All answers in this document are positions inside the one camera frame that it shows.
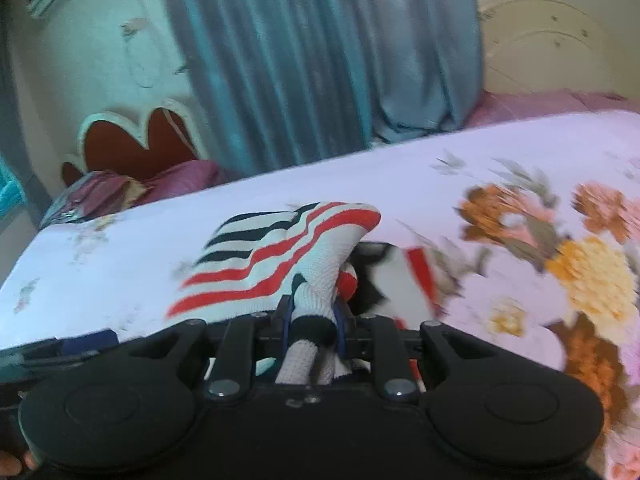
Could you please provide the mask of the person's hand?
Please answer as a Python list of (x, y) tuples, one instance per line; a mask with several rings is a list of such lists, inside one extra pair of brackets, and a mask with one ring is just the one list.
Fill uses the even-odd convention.
[(26, 452), (21, 458), (18, 458), (6, 451), (0, 452), (1, 477), (16, 477), (21, 474), (24, 469), (35, 470), (37, 468), (38, 464), (31, 452)]

